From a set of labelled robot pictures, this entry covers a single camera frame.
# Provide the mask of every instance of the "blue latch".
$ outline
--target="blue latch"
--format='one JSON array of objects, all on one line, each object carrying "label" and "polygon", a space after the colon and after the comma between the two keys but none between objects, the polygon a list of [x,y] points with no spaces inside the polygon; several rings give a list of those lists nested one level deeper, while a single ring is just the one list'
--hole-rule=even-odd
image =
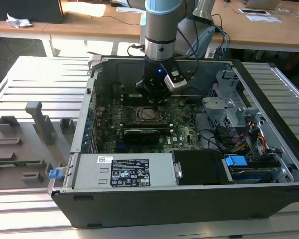
[{"label": "blue latch", "polygon": [[61,179],[62,170],[61,169],[51,169],[49,173],[49,178]]},{"label": "blue latch", "polygon": [[247,161],[244,156],[230,155],[226,159],[227,166],[247,166]]}]

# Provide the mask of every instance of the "yellow wire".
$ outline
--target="yellow wire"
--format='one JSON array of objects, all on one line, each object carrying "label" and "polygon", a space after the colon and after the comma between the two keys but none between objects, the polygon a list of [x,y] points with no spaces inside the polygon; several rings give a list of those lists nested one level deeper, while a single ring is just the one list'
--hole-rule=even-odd
[{"label": "yellow wire", "polygon": [[236,149],[233,151],[233,153],[235,153],[235,152],[237,152],[237,151],[243,149],[246,145],[247,145],[247,143],[243,143],[241,146],[239,146],[238,148],[236,148]]}]

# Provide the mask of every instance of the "green circuit board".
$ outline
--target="green circuit board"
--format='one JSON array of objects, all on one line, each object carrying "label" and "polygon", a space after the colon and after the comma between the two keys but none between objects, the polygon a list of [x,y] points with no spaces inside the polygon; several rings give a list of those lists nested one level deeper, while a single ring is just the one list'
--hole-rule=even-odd
[{"label": "green circuit board", "polygon": [[[150,107],[124,106],[113,99],[103,105],[99,113],[98,140],[101,153],[169,153],[179,149],[202,149],[200,137],[195,132],[192,119],[195,104],[185,104],[184,99],[170,97],[156,113]],[[156,145],[127,146],[122,141],[126,124],[138,124],[144,120],[170,125],[172,131],[162,133]]]}]

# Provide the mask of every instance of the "floor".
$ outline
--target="floor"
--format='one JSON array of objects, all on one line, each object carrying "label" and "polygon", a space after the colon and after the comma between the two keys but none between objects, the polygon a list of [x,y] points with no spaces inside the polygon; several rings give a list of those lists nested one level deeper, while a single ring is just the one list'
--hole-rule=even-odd
[{"label": "floor", "polygon": [[[131,44],[132,43],[128,42],[84,42],[79,40],[53,41],[53,46],[56,49],[57,54],[62,57],[89,57],[91,53],[127,56],[127,48]],[[130,53],[132,55],[141,54],[136,49],[130,49]],[[226,58],[240,59],[244,62],[273,62],[299,88],[299,60],[291,70],[286,70],[286,64],[290,58],[289,53],[266,51],[261,60],[255,59],[256,53],[256,51],[252,50],[242,51],[234,49],[226,54]],[[0,39],[0,82],[20,55],[46,56],[40,40],[14,38]]]}]

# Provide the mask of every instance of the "white cloth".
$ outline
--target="white cloth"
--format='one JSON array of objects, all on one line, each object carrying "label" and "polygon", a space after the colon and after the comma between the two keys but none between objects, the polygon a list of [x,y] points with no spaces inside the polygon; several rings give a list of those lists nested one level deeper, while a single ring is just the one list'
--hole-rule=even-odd
[{"label": "white cloth", "polygon": [[16,19],[12,16],[9,16],[9,14],[7,14],[7,16],[8,16],[7,23],[12,27],[20,28],[20,27],[32,26],[30,21],[27,19]]}]

